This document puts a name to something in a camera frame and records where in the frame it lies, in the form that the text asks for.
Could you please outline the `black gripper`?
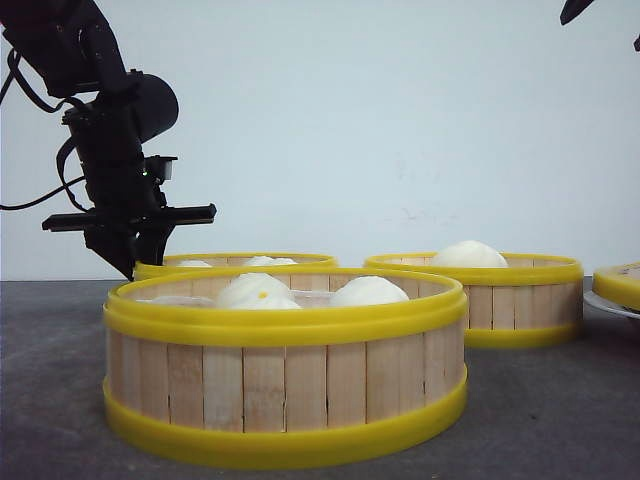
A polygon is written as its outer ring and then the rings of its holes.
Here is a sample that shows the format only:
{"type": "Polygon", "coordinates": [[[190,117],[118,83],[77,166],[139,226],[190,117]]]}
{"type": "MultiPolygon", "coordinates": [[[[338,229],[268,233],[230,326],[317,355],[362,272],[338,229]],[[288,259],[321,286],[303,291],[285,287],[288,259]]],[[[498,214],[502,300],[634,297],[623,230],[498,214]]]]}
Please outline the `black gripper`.
{"type": "Polygon", "coordinates": [[[170,129],[178,112],[174,97],[98,97],[67,110],[62,122],[70,138],[60,150],[57,168],[64,170],[67,150],[77,152],[93,207],[52,215],[42,228],[83,231],[86,247],[129,281],[134,280],[135,261],[162,265],[175,227],[211,223],[216,214],[212,204],[169,207],[161,185],[144,174],[142,144],[170,129]]]}

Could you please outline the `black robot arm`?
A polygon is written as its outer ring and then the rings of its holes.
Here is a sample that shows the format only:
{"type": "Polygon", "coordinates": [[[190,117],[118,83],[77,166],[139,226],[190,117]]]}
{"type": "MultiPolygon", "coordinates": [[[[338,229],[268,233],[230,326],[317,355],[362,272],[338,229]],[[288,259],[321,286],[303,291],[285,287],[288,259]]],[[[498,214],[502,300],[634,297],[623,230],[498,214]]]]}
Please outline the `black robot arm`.
{"type": "Polygon", "coordinates": [[[11,46],[9,82],[40,109],[62,117],[69,138],[56,154],[60,189],[71,191],[65,165],[76,153],[92,202],[56,214],[42,227],[80,231],[86,246],[128,280],[137,264],[159,265],[180,225],[209,224],[212,204],[170,207],[162,184],[173,157],[144,155],[143,144],[174,126],[179,105],[161,78],[126,69],[116,37],[93,1],[4,1],[3,36],[11,46]]]}

